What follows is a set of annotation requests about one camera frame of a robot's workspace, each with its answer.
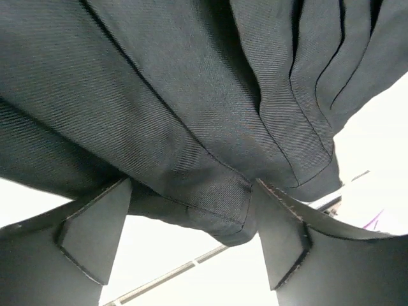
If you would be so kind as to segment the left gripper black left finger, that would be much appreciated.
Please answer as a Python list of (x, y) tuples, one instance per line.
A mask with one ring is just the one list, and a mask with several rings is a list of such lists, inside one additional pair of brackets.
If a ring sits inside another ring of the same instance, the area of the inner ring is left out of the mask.
[(131, 199), (121, 179), (1, 228), (1, 305), (98, 305)]

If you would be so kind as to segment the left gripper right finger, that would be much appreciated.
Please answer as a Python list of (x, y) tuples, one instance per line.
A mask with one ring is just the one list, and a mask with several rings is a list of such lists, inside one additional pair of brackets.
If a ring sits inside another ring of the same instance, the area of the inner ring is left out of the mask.
[(407, 304), (407, 237), (338, 221), (258, 181), (252, 204), (279, 305)]

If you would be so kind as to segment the black pleated skirt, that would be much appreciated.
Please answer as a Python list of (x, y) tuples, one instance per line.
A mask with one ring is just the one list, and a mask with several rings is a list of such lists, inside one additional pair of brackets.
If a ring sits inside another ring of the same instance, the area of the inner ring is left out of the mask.
[(256, 180), (341, 186), (334, 136), (407, 72), (406, 1), (2, 1), (1, 176), (254, 236)]

